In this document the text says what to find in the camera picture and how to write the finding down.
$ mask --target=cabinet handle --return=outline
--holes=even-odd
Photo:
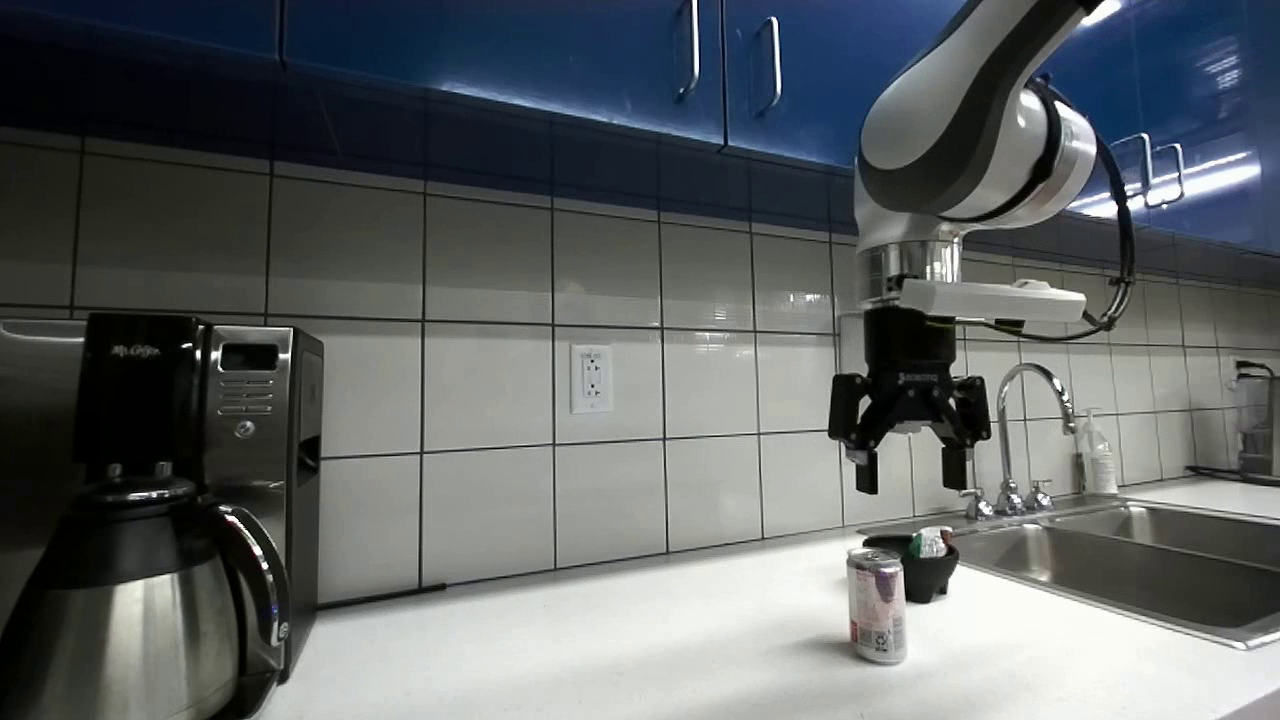
[[[781,15],[766,15],[764,20],[766,24],[766,64],[771,64],[771,95],[766,95],[766,106],[764,112],[771,112],[781,98],[785,98],[785,91],[786,91],[786,75],[785,75],[785,20]]]
[[[1181,204],[1188,200],[1188,150],[1184,145],[1164,145],[1172,150],[1172,181],[1175,181],[1175,196],[1164,200],[1164,204]]]
[[[1140,187],[1129,191],[1129,200],[1142,200],[1151,196],[1151,183],[1155,183],[1155,150],[1151,150],[1151,133],[1131,133],[1131,137],[1121,137],[1111,147],[1121,150],[1125,145],[1135,145],[1140,147]]]
[[[697,91],[703,79],[703,12],[699,0],[686,0],[686,79],[679,88],[679,98]]]

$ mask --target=sink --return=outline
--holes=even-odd
[[[1232,647],[1280,640],[1280,529],[1116,505],[977,523],[960,560]]]
[[[1096,534],[1125,534],[1135,542],[1223,557],[1234,565],[1262,565],[1280,571],[1280,523],[1247,523],[1232,517],[1200,517],[1200,511],[1148,508],[1148,505],[1054,517],[1053,523],[1096,531]]]

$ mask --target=white countertop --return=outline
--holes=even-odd
[[[1280,488],[1140,491],[1280,521]],[[971,568],[909,609],[909,660],[848,653],[852,534],[559,571],[325,610],[266,720],[1205,720],[1280,688],[1232,653]]]

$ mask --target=backsplash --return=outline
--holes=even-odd
[[[1011,255],[969,276],[1104,290]],[[0,133],[2,317],[176,309],[325,341],[327,604],[957,508],[930,434],[883,443],[881,496],[822,434],[832,370],[858,367],[852,296],[852,240],[810,229]],[[1125,482],[1184,475],[1232,464],[1232,358],[1280,364],[1275,305],[1142,276],[1116,335],[964,330],[957,370],[997,386],[1042,358]],[[579,344],[613,352],[613,410],[571,402]],[[1011,452],[1019,482],[1067,491],[1035,383]],[[997,488],[997,443],[977,475]]]

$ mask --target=soda can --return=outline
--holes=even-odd
[[[892,550],[848,550],[848,640],[869,663],[909,660],[904,560]]]

